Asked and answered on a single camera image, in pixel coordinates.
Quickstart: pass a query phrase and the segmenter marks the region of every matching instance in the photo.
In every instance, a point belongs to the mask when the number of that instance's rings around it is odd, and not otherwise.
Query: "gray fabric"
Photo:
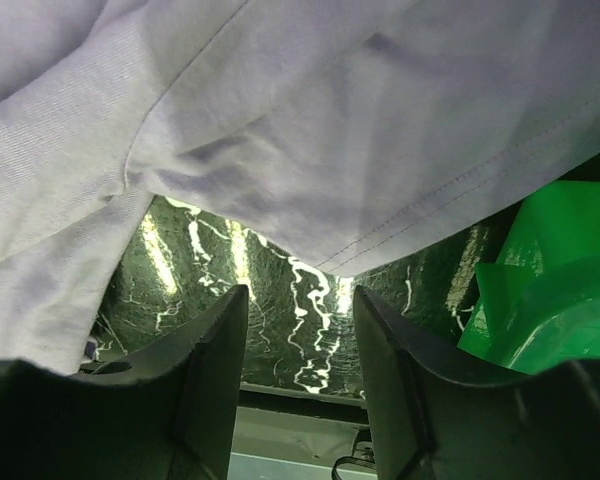
[[[0,0],[0,358],[75,371],[153,194],[354,275],[600,151],[600,0]]]

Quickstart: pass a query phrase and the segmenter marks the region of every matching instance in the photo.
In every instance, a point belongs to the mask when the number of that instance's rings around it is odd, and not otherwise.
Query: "green marble surface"
[[[600,158],[573,173],[600,178]],[[243,382],[359,397],[352,295],[376,290],[405,317],[457,342],[478,298],[477,262],[492,262],[512,207],[415,255],[357,278],[325,275],[257,233],[156,198],[115,271],[94,336],[102,361],[149,344],[210,307],[231,285],[251,289]]]

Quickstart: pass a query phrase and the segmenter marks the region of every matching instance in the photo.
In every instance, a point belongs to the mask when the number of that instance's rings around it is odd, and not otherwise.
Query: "stitching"
[[[136,132],[133,135],[133,139],[131,140],[131,145],[129,145],[129,150],[127,151],[127,156],[124,159],[124,165],[123,165],[123,170],[122,171],[123,171],[123,181],[124,181],[124,190],[125,191],[129,187],[129,179],[127,177],[127,169],[128,169],[128,164],[129,164],[129,158],[131,157],[131,151],[133,150],[133,147],[135,146],[136,141],[138,140],[138,137],[140,136],[140,132],[142,131],[142,127],[147,122],[147,119],[149,118],[149,115],[151,115],[153,113],[153,111],[156,109],[156,107],[158,106],[158,104],[162,101],[162,99],[165,97],[165,95],[167,93],[169,93],[169,91],[171,90],[171,88],[173,88],[173,86],[182,77],[182,75],[184,75],[184,73],[187,70],[189,70],[189,68],[191,68],[191,66],[193,65],[193,62],[195,62],[198,59],[198,57],[204,53],[204,51],[209,47],[209,45],[211,45],[211,42],[213,42],[218,37],[218,35],[220,35],[222,33],[222,31],[227,27],[227,25],[229,25],[233,21],[233,19],[236,18],[236,16],[249,3],[251,3],[251,0],[245,0],[242,3],[242,5],[240,5],[236,9],[236,11],[233,12],[233,14],[227,19],[227,21],[222,24],[222,26],[218,29],[218,31],[209,39],[209,41],[202,47],[202,49],[200,49],[200,51],[197,53],[197,55],[194,55],[193,58],[189,62],[187,62],[187,64],[180,71],[180,73],[178,73],[175,76],[175,78],[173,79],[173,81],[171,83],[169,83],[169,85],[167,85],[167,88],[162,92],[162,94],[160,94],[160,96],[158,97],[158,99],[153,103],[153,105],[151,105],[151,107],[149,108],[149,110],[145,114],[144,118],[140,122],[140,125],[138,126],[138,129],[136,130]]]
[[[568,123],[571,119],[573,119],[573,117],[575,117],[576,115],[578,115],[582,110],[584,110],[587,106],[591,105],[592,103],[597,102],[598,100],[600,100],[600,94],[597,95],[596,97],[594,97],[592,100],[589,100],[588,102],[584,103],[583,105],[581,105],[576,111],[574,111],[572,114],[570,114],[569,116],[567,116],[566,118],[564,118],[563,120],[561,120],[560,122],[558,122],[556,125],[554,125],[553,127],[550,127],[549,129],[545,130],[544,132],[541,132],[537,135],[534,135],[531,138],[528,138],[527,140],[518,143],[516,145],[513,145],[511,147],[509,147],[506,150],[503,150],[502,152],[496,154],[495,156],[491,157],[489,160],[487,160],[486,162],[472,168],[471,170],[467,171],[466,173],[464,173],[463,175],[455,178],[454,180],[451,180],[450,182],[444,184],[443,186],[441,186],[440,188],[438,188],[437,190],[428,193],[427,195],[425,195],[424,197],[420,198],[419,200],[417,200],[415,203],[412,203],[411,205],[409,205],[408,207],[403,208],[402,210],[400,210],[398,213],[396,213],[395,215],[393,215],[392,217],[390,217],[386,222],[384,222],[383,224],[381,224],[380,226],[374,228],[373,230],[371,230],[369,233],[367,233],[366,235],[360,237],[358,240],[355,240],[354,242],[348,244],[347,246],[345,246],[343,249],[341,249],[340,251],[334,253],[333,255],[331,255],[329,258],[327,258],[324,262],[322,262],[321,264],[319,264],[317,266],[317,268],[322,267],[323,265],[325,265],[327,262],[333,260],[335,257],[337,257],[338,255],[346,252],[347,250],[349,250],[351,247],[353,247],[354,245],[357,245],[358,243],[362,242],[363,240],[365,240],[366,238],[368,238],[369,236],[373,235],[374,233],[376,233],[379,230],[382,230],[385,226],[389,225],[390,223],[393,223],[394,221],[396,221],[397,219],[399,219],[400,217],[402,217],[404,214],[406,214],[409,210],[411,210],[414,207],[417,207],[418,205],[421,205],[422,203],[424,203],[425,201],[429,200],[432,197],[437,196],[439,193],[443,192],[444,190],[446,190],[447,188],[453,186],[454,184],[458,183],[461,180],[464,180],[470,176],[473,176],[475,173],[477,173],[479,170],[483,169],[484,167],[487,167],[488,165],[492,164],[493,162],[495,162],[496,160],[500,159],[501,157],[503,157],[504,155],[506,155],[507,153],[510,153],[514,150],[518,150],[521,149],[522,147],[526,146],[527,144],[531,143],[533,140],[537,140],[538,138],[541,138],[543,136],[546,136],[550,133],[552,133],[554,130],[557,130],[559,128],[561,128],[565,123]],[[496,178],[499,178],[505,174],[507,174],[512,168],[517,167],[519,165],[520,162],[516,162],[514,165],[512,165],[511,167],[509,167],[508,169],[506,169],[504,172],[502,172],[500,175],[493,177],[492,180],[495,180]],[[466,193],[469,193],[473,190],[475,190],[476,188],[480,188],[481,186],[483,186],[483,184],[478,185],[477,187],[475,187],[472,190],[469,190]],[[462,198],[463,195],[461,195],[460,197],[457,197],[456,199],[452,200],[449,203],[453,203],[454,201]],[[436,210],[435,212],[432,212],[431,214],[422,217],[420,220],[418,220],[417,222],[420,222],[422,220],[425,220],[426,218],[428,218],[429,216],[433,215],[434,213],[436,213],[438,210]],[[411,226],[415,225],[416,223],[409,225],[408,227],[406,227],[404,230],[406,230],[407,228],[410,228]],[[400,233],[404,232],[404,230],[401,230],[400,232],[390,236],[389,238],[385,239],[384,241],[380,242],[379,244],[370,247],[362,252],[359,252],[358,254],[356,254],[355,256],[351,257],[349,260],[347,260],[344,263],[341,263],[340,265],[338,265],[337,267],[334,267],[333,269],[330,269],[329,272],[332,272],[334,270],[337,270],[338,268],[340,268],[341,266],[345,265],[346,263],[349,263],[351,260],[359,257],[360,255],[368,252],[369,250],[372,250],[380,245],[382,245],[383,243],[385,243],[386,241],[390,240],[391,238],[395,237],[396,235],[399,235]]]

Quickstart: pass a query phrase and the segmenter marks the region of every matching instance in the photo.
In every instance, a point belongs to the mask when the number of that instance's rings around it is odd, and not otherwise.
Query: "green plastic container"
[[[600,183],[555,182],[527,198],[458,346],[534,374],[600,358]]]

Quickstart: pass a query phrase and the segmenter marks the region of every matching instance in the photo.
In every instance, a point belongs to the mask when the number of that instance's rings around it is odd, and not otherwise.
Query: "wire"
[[[338,473],[338,467],[341,465],[357,465],[358,467],[368,468],[371,470],[376,469],[375,462],[371,460],[363,460],[362,458],[357,457],[341,457],[336,460],[336,463],[333,464],[333,468],[331,469],[331,480],[342,480],[342,477]]]

